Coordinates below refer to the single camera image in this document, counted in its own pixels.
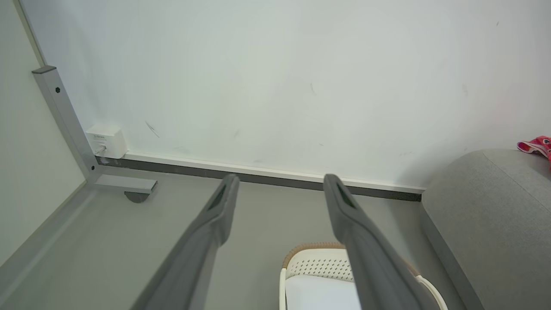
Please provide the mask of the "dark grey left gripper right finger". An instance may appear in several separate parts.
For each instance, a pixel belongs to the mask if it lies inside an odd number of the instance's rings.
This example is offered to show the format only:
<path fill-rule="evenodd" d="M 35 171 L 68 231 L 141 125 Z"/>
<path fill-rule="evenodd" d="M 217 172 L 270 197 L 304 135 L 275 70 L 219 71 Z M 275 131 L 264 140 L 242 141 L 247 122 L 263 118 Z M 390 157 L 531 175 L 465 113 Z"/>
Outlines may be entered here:
<path fill-rule="evenodd" d="M 435 297 L 417 281 L 342 181 L 334 174 L 325 175 L 323 191 L 333 233 L 350 259 L 362 309 L 437 310 Z"/>

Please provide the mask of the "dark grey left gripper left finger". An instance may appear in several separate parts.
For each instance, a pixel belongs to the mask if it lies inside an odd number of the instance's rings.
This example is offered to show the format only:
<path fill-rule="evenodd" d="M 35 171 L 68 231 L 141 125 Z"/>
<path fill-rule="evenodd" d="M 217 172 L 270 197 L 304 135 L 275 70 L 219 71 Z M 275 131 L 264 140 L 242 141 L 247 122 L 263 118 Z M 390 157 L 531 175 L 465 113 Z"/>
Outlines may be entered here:
<path fill-rule="evenodd" d="M 179 238 L 133 310 L 202 310 L 218 249 L 232 230 L 239 178 L 229 174 Z"/>

